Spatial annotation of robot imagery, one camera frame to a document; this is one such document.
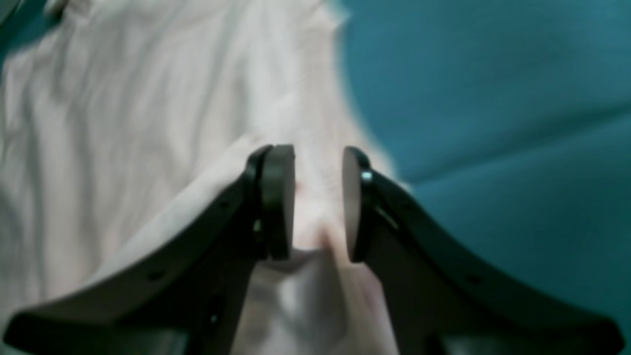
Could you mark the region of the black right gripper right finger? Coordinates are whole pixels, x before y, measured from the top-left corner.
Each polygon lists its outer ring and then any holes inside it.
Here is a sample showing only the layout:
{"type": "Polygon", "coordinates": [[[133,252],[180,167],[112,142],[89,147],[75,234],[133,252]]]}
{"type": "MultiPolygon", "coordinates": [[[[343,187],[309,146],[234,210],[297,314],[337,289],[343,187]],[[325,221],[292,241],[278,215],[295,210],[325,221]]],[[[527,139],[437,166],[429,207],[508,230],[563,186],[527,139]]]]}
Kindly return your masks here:
{"type": "Polygon", "coordinates": [[[401,355],[617,355],[617,324],[559,301],[459,244],[403,188],[348,146],[349,258],[379,279],[401,355]]]}

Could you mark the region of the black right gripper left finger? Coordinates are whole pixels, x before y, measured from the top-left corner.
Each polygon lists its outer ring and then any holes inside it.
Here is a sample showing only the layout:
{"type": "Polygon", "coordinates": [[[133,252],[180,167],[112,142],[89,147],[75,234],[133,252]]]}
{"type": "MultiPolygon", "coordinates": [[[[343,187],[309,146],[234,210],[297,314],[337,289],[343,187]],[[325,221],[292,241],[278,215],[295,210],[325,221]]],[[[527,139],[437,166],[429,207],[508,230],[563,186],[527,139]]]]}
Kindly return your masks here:
{"type": "Polygon", "coordinates": [[[252,270],[287,260],[295,153],[252,153],[239,177],[157,251],[70,296],[26,308],[3,341],[31,355],[227,355],[252,270]]]}

